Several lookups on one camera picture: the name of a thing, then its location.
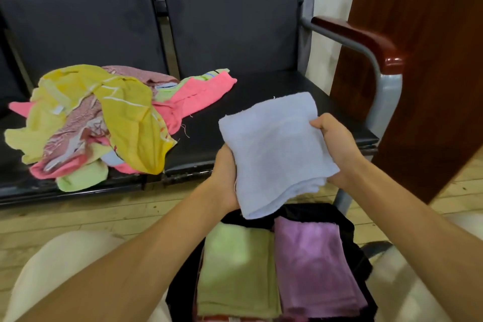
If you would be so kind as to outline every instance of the pile of towels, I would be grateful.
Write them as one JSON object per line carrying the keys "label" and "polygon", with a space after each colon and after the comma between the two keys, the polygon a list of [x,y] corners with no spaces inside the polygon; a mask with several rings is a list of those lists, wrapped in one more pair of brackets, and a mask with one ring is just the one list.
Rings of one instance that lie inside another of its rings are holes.
{"label": "pile of towels", "polygon": [[183,117],[220,99],[236,83],[228,69],[181,82],[128,66],[75,65],[44,75],[30,102],[9,108],[26,127],[5,131],[5,142],[33,164],[32,175],[78,191],[122,173],[159,174]]}
{"label": "pile of towels", "polygon": [[[223,220],[230,221],[233,216]],[[261,224],[273,224],[272,230],[258,228]],[[371,265],[352,242],[353,225],[333,205],[284,205],[258,224],[245,225],[220,223],[206,237],[197,320],[374,317],[374,302],[355,279],[358,268]]]}

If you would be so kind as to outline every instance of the wooden floor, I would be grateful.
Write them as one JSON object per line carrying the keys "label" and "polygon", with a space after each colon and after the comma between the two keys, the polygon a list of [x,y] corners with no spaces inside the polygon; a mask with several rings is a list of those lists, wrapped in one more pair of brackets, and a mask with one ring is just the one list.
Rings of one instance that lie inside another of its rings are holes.
{"label": "wooden floor", "polygon": [[[0,210],[0,318],[15,280],[27,260],[53,237],[78,229],[108,230],[135,237],[166,214],[197,185],[191,182],[158,191],[91,197],[61,203]],[[331,202],[337,192],[326,185],[317,194],[293,202]],[[483,213],[483,150],[431,204],[441,214]],[[385,234],[352,203],[347,214],[355,224],[355,242],[385,240]]]}

